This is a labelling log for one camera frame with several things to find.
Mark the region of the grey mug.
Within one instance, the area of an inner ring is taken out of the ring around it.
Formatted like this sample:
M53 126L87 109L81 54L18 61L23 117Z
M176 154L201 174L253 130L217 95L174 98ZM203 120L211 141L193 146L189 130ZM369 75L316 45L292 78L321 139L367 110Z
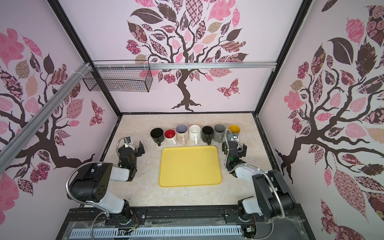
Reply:
M214 126L214 141L217 143L221 143L225 137L226 127L222 124L216 124Z

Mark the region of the blue mug yellow inside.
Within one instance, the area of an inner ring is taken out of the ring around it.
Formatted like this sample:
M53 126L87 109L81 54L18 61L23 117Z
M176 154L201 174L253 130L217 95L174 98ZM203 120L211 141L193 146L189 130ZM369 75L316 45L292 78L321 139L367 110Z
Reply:
M241 128L237 125L230 125L228 129L231 131L231 133L229 133L228 131L226 133L226 137L228 141L231 141L232 133L240 134L241 132Z

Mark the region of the black white mug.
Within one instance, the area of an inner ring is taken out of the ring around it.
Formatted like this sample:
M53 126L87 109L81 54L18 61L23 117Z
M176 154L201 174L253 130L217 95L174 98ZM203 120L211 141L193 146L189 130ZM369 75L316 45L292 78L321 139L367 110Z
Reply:
M160 147L165 139L164 131L161 128L154 128L150 132L153 141Z

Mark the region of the cream white mug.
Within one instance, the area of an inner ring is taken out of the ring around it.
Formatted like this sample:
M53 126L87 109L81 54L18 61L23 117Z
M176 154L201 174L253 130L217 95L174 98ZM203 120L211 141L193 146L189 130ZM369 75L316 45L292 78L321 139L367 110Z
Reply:
M177 144L177 133L174 129L165 130L164 138L169 145L175 146Z

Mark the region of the white ribbed mug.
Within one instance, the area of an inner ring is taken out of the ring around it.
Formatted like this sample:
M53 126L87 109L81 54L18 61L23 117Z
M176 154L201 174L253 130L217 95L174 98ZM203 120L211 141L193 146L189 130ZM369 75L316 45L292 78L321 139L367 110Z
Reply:
M199 144L199 140L201 139L201 127L198 125L192 125L189 128L189 139L195 144Z

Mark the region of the pink beige mug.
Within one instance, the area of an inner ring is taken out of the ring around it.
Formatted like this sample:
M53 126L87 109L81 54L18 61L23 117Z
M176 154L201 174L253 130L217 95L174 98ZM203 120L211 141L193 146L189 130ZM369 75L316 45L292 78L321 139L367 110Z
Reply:
M176 127L177 139L185 146L189 139L189 128L185 124L180 124Z

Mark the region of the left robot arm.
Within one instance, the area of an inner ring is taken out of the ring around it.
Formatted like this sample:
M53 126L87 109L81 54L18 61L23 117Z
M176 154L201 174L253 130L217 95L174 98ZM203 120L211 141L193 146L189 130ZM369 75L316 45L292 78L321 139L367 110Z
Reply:
M137 158L145 154L142 142L135 147L128 142L117 146L117 165L104 162L87 162L77 167L67 178L68 198L98 208L109 214L129 217L132 213L127 200L120 199L108 190L109 183L131 182L137 173Z

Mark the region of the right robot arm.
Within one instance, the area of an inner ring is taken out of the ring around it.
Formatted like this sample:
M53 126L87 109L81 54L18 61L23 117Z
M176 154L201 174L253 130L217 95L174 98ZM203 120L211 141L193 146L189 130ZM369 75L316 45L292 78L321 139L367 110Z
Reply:
M222 143L222 151L226 155L226 171L234 176L252 184L255 196L238 201L241 215L259 215L267 219L284 217L287 211L295 209L296 200L293 197L283 175L278 170L263 171L247 164L242 160L246 155L247 146L238 149L233 141Z

